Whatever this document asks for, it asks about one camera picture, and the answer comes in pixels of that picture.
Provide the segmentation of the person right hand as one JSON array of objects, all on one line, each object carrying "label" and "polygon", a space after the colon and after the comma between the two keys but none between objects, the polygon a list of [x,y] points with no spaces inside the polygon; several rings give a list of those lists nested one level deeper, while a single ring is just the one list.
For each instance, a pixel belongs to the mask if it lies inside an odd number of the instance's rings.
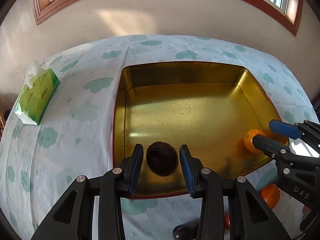
[{"label": "person right hand", "polygon": [[304,216],[307,216],[311,212],[311,209],[308,208],[306,205],[303,206],[302,213]]}]

